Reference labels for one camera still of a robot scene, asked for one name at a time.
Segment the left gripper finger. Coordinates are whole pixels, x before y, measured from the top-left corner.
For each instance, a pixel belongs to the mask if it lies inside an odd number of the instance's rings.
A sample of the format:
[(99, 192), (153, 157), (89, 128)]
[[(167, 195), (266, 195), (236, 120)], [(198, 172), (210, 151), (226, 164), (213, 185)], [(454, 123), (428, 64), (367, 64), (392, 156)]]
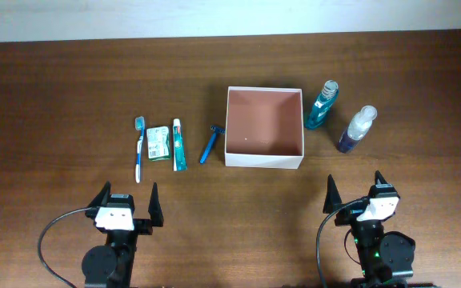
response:
[(152, 186), (148, 213), (150, 215), (151, 225), (154, 227), (163, 227), (164, 217), (158, 197), (158, 185), (155, 182)]
[(111, 184), (107, 181), (101, 191), (94, 197), (94, 199), (89, 203), (89, 208), (96, 208), (100, 206), (106, 206), (108, 198), (110, 197)]

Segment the dark blue clear-cap bottle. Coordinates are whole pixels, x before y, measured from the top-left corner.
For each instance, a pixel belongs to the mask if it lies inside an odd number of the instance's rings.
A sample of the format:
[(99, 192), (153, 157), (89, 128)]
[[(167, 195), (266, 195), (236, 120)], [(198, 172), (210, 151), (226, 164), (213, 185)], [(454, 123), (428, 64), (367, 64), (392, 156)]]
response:
[(341, 153), (351, 152), (365, 137), (377, 117), (377, 110), (373, 106), (364, 106), (352, 119), (343, 131), (337, 148)]

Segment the teal mouthwash bottle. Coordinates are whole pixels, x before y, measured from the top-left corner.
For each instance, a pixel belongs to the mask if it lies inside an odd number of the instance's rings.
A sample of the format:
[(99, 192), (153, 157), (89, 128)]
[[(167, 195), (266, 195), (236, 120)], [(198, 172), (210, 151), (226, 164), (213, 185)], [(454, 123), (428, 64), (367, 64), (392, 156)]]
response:
[(321, 92), (316, 97), (311, 111), (304, 118), (304, 126), (308, 130), (315, 130), (321, 126), (339, 95), (339, 84), (334, 80), (324, 83)]

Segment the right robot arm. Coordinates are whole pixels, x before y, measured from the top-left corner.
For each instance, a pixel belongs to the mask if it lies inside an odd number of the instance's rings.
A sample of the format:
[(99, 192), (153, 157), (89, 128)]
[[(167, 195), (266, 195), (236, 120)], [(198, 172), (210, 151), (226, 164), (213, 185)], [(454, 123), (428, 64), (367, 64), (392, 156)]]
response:
[(342, 202), (332, 176), (327, 178), (327, 194), (323, 206), (325, 219), (316, 238), (319, 277), (325, 286), (320, 259), (320, 238), (323, 227), (334, 219), (336, 226), (348, 226), (359, 256), (363, 276), (351, 280), (352, 287), (407, 287), (414, 274), (415, 240), (398, 231), (386, 232), (383, 223), (395, 215), (400, 197), (397, 190), (375, 172), (375, 183), (368, 195), (348, 203)]

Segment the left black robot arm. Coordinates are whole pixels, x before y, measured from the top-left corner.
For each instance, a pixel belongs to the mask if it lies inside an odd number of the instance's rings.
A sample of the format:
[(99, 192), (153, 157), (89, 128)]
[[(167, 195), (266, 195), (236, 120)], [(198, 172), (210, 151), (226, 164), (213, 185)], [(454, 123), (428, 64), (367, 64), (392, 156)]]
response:
[(138, 237), (151, 235), (164, 224), (156, 184), (150, 195), (149, 218), (135, 218), (133, 196), (112, 194), (110, 189), (106, 182), (85, 212), (106, 235), (106, 242), (88, 250), (82, 260), (85, 287), (129, 287)]

